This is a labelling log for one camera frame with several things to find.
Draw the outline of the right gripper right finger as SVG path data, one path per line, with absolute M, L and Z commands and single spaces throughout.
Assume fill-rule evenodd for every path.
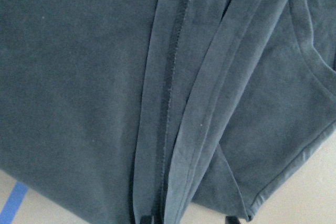
M 238 224 L 238 218 L 236 216 L 226 216 L 225 224 Z

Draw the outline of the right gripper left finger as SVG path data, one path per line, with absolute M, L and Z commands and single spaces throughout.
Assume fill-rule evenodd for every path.
M 155 224 L 154 216 L 142 216 L 140 220 L 140 224 Z

